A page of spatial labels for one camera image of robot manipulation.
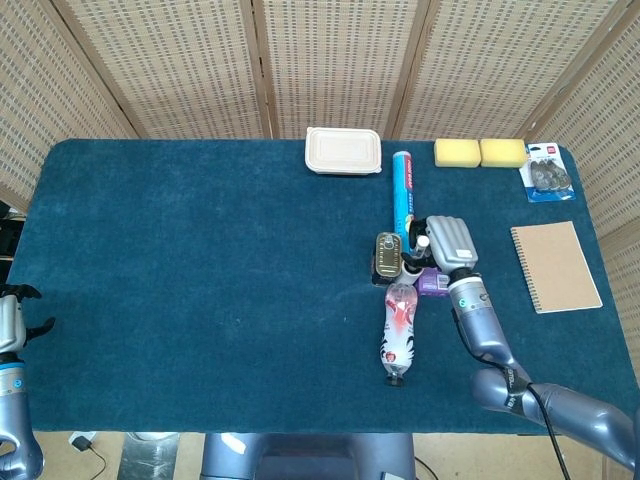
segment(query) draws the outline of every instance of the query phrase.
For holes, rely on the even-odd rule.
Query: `blue table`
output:
[[[406,387],[378,359],[375,236],[392,228],[391,155],[414,159],[419,216],[467,222],[485,284],[537,382],[639,403],[571,156],[577,199],[530,204],[514,169],[439,169],[430,142],[383,142],[383,171],[319,176],[303,141],[71,140],[49,154],[10,281],[58,323],[23,353],[41,430],[522,432],[481,410],[480,368],[448,299],[423,298]],[[509,229],[573,220],[603,301],[537,315]]]

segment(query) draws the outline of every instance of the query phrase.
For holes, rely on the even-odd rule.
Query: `floor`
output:
[[[89,480],[102,467],[92,452],[79,453],[67,442],[70,432],[36,434],[46,458],[44,480]],[[107,468],[97,480],[118,480],[124,436],[101,432],[94,448],[107,460]],[[514,435],[427,434],[415,435],[416,455],[427,462],[440,480],[539,480],[562,479],[547,437]],[[204,435],[182,434],[174,471],[176,480],[198,480]],[[631,475],[604,461],[602,455],[568,439],[559,438],[573,480],[629,480]],[[433,480],[417,466],[420,480]]]

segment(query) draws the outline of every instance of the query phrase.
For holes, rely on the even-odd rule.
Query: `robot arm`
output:
[[[559,385],[531,383],[511,352],[482,278],[472,271],[478,257],[465,223],[428,217],[426,234],[436,264],[450,277],[449,295],[461,339],[474,358],[494,367],[473,376],[472,393],[478,403],[545,425],[542,404],[558,431],[635,471],[634,480],[640,480],[640,409],[634,425],[612,405]]]
[[[29,340],[53,328],[53,318],[41,327],[25,328],[21,301],[40,296],[29,285],[0,286],[0,442],[14,447],[0,456],[0,480],[32,480],[44,466],[31,429],[24,362],[17,355]]]

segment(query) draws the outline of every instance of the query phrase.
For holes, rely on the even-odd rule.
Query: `purple package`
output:
[[[422,275],[420,275],[420,278],[418,278],[418,295],[426,295],[428,297],[448,297],[448,283],[448,275],[445,275],[437,268],[425,268]]]

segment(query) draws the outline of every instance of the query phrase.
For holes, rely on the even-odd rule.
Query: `black cable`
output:
[[[471,355],[474,359],[476,359],[480,363],[491,365],[492,367],[497,368],[500,371],[504,371],[505,367],[503,365],[500,365],[499,363],[496,363],[496,362],[492,362],[490,360],[486,360],[479,355],[473,354],[473,352],[471,351],[471,348],[469,347],[469,343],[467,342],[467,338],[462,332],[462,327],[460,326],[460,319],[458,318],[458,315],[456,314],[455,310],[453,310],[452,313],[453,313],[453,320],[456,325],[456,330],[458,331],[458,335],[460,336],[460,340],[462,341],[464,348],[467,350],[467,352],[469,352],[469,355]],[[533,389],[533,386],[531,383],[527,385],[527,390],[531,392],[531,394],[533,395],[533,398],[535,398],[536,403],[538,404],[538,407],[540,408],[540,411],[542,412],[542,417],[544,418],[544,423],[547,427],[547,432],[549,433],[551,444],[553,445],[553,451],[556,453],[556,458],[558,459],[558,463],[560,464],[560,470],[562,470],[562,475],[564,476],[565,480],[571,480],[571,477],[569,476],[569,471],[567,470],[567,465],[564,463],[564,458],[562,456],[562,452],[560,451],[560,446],[558,445],[558,440],[556,439],[556,434],[553,431],[553,425],[551,424],[551,419],[549,418],[549,413],[547,412],[547,408],[544,406],[544,402],[542,401],[542,398],[540,398],[540,395],[538,394],[538,392],[536,392]]]
[[[92,446],[89,446],[89,450],[91,450],[100,460],[102,460],[102,469],[89,479],[89,480],[96,480],[96,478],[102,475],[102,473],[107,469],[107,461],[102,455],[96,452]]]
[[[416,462],[422,465],[431,474],[434,480],[440,480],[436,475],[436,472],[434,472],[433,469],[426,464],[426,462],[424,462],[423,460],[420,460],[418,457],[413,457],[413,458],[415,458]]]

